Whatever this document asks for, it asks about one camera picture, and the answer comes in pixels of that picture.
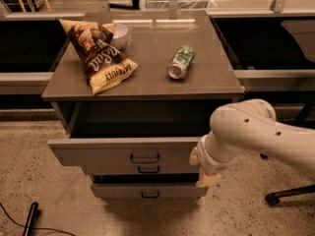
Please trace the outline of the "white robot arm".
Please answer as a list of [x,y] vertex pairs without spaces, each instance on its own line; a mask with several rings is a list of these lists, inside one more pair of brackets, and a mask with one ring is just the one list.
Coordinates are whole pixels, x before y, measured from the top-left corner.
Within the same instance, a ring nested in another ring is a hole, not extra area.
[[315,130],[278,122],[274,108],[263,99],[217,108],[210,127],[211,132],[201,138],[189,158],[190,164],[199,167],[199,188],[214,185],[220,173],[246,151],[270,156],[315,176]]

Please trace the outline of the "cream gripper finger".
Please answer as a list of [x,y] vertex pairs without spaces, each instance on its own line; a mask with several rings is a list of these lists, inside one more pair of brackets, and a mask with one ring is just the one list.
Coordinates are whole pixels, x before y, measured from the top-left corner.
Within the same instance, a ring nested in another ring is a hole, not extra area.
[[197,149],[195,147],[190,152],[189,164],[192,166],[199,164]]
[[208,174],[203,168],[199,170],[199,179],[196,182],[198,188],[206,188],[215,185],[221,176],[218,173]]

